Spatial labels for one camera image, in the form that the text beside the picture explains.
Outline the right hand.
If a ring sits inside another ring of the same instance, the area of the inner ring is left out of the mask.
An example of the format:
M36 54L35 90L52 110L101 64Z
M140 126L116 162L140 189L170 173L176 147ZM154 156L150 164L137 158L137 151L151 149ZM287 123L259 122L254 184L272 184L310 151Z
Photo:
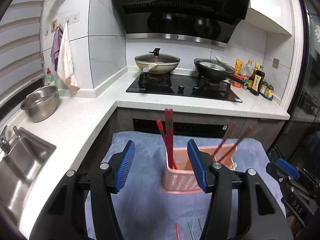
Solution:
M301 234L304 227L300 224L300 222L294 216L288 217L287 221L288 221L289 227L293 233L293 237L294 237L294 239L296 239Z

